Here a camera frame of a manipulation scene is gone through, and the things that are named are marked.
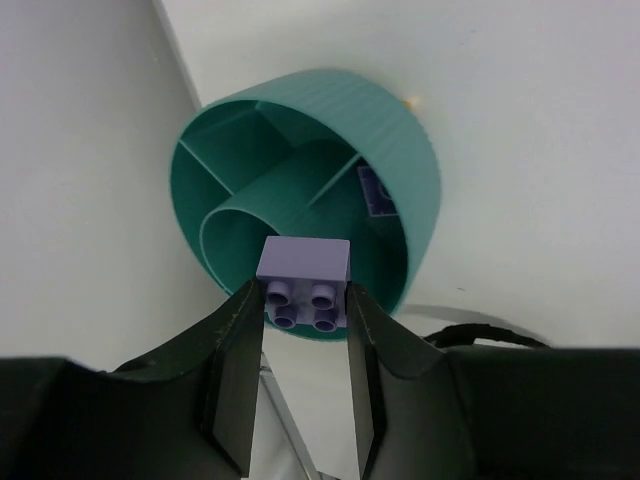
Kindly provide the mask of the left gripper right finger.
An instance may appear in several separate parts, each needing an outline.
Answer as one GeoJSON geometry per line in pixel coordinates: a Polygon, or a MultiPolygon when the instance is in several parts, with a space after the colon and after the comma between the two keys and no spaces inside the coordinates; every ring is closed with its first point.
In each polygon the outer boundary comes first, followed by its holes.
{"type": "Polygon", "coordinates": [[[443,353],[389,316],[365,287],[346,293],[348,355],[361,478],[428,478],[428,399],[443,353]]]}

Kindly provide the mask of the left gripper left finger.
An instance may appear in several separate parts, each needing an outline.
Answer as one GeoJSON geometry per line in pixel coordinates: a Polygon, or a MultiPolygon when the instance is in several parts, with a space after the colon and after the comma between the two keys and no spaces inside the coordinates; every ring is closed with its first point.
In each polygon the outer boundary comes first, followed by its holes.
{"type": "Polygon", "coordinates": [[[127,380],[173,382],[198,371],[197,431],[240,475],[250,469],[264,306],[263,289],[252,278],[212,314],[114,372],[127,380]]]}

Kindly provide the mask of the purple square lego brick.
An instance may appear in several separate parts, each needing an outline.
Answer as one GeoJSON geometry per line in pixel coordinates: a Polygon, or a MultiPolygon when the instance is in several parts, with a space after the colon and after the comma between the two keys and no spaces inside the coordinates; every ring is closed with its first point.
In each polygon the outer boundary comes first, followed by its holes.
{"type": "Polygon", "coordinates": [[[276,327],[309,327],[321,335],[346,328],[349,241],[269,236],[256,277],[265,289],[268,318],[276,327]]]}

